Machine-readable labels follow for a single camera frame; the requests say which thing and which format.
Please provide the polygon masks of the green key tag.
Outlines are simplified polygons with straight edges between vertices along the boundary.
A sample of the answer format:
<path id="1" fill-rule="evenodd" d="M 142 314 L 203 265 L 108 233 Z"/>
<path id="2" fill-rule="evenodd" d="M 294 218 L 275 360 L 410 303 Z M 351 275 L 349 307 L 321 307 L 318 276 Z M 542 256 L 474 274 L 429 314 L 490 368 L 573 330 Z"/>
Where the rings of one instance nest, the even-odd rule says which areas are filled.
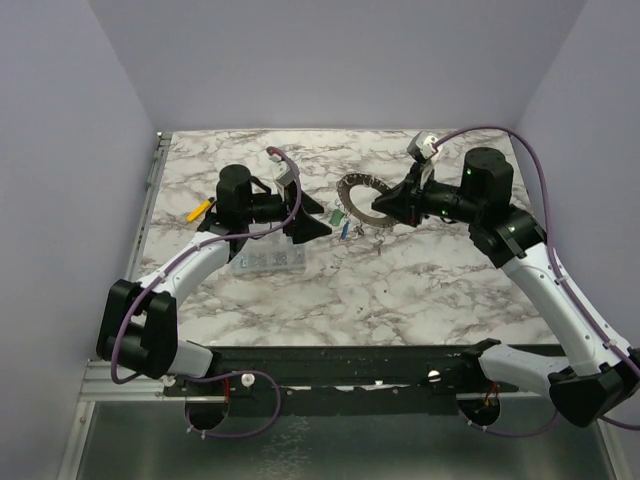
<path id="1" fill-rule="evenodd" d="M 334 209 L 331 213 L 329 223 L 332 226 L 338 227 L 341 225 L 343 219 L 345 217 L 345 213 L 340 209 Z"/>

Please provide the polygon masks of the blue key tag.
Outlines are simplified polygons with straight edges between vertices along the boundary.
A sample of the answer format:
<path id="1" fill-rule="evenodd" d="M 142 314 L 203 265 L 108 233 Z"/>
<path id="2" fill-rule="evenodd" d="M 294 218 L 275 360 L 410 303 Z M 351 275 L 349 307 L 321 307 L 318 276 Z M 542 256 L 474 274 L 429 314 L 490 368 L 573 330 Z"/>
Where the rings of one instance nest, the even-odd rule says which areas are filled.
<path id="1" fill-rule="evenodd" d="M 346 221 L 342 227 L 341 233 L 340 233 L 340 240 L 343 241 L 346 239 L 348 232 L 349 232 L 349 228 L 350 228 L 350 221 Z"/>

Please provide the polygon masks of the large metal key ring disc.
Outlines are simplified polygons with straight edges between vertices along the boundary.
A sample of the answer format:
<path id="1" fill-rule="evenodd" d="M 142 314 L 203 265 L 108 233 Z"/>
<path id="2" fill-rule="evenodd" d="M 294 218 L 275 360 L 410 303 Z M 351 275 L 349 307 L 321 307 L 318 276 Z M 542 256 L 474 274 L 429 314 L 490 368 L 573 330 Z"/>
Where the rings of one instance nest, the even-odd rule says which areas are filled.
<path id="1" fill-rule="evenodd" d="M 360 210 L 351 198 L 351 191 L 355 187 L 370 188 L 380 195 L 390 191 L 389 186 L 372 175 L 355 172 L 346 174 L 337 182 L 336 191 L 339 201 L 351 216 L 355 217 L 363 224 L 375 228 L 393 228 L 397 224 L 397 222 L 389 216 L 373 217 Z"/>

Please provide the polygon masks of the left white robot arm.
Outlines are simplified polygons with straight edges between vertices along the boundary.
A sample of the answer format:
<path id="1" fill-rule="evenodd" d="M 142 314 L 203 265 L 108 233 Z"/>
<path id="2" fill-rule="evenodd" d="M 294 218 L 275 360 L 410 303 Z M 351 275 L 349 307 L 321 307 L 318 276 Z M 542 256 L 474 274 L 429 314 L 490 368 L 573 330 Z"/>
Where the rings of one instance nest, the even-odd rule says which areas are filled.
<path id="1" fill-rule="evenodd" d="M 297 185 L 290 167 L 280 163 L 275 170 L 275 185 L 268 187 L 244 165 L 222 168 L 214 204 L 191 241 L 154 273 L 111 286 L 96 345 L 101 359 L 152 379 L 186 376 L 202 395 L 218 388 L 221 371 L 213 352 L 178 338 L 181 304 L 250 239 L 281 231 L 304 244 L 332 231 L 317 220 L 323 206 Z M 265 230 L 252 231 L 256 224 Z"/>

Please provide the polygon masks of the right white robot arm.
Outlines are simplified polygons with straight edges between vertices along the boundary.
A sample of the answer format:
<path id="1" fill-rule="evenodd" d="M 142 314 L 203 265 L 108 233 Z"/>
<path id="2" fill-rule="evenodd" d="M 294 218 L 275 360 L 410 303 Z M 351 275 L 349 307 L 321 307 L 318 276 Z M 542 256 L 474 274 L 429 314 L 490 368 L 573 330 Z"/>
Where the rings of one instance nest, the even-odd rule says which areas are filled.
<path id="1" fill-rule="evenodd" d="M 564 354 L 531 354 L 497 340 L 464 353 L 461 383 L 481 391 L 504 382 L 548 398 L 570 423 L 586 427 L 639 388 L 639 352 L 593 306 L 575 303 L 579 290 L 552 265 L 547 234 L 527 211 L 511 202 L 514 169 L 498 150 L 478 147 L 464 157 L 459 186 L 436 180 L 432 153 L 409 151 L 406 177 L 377 197 L 372 207 L 416 227 L 430 217 L 464 223 L 474 246 L 531 301 Z"/>

